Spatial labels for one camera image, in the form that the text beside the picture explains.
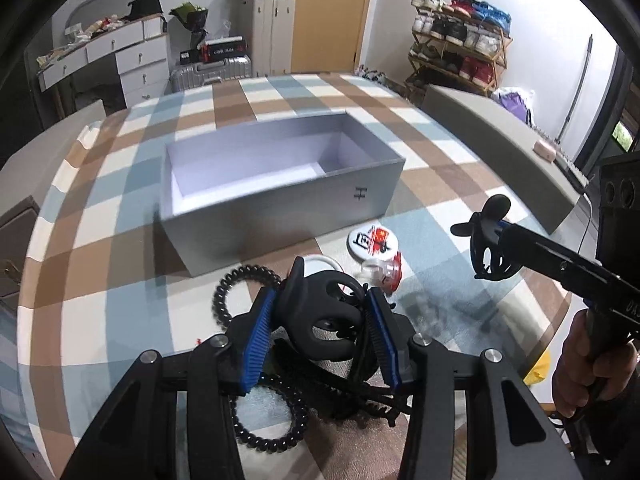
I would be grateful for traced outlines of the person's right hand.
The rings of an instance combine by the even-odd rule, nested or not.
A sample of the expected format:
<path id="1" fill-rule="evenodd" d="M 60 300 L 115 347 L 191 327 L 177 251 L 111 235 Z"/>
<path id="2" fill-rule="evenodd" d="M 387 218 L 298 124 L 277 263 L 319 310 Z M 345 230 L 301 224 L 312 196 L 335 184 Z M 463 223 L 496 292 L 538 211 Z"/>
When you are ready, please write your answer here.
<path id="1" fill-rule="evenodd" d="M 589 361 L 589 313 L 589 310 L 584 309 L 575 314 L 552 376 L 553 403 L 556 410 L 566 418 L 571 418 L 578 408 L 584 408 L 590 402 L 592 395 L 589 387 L 597 379 L 605 380 L 599 400 L 609 401 L 620 396 L 638 364 L 637 351 L 631 342 L 624 348 L 604 354 L 593 362 Z"/>

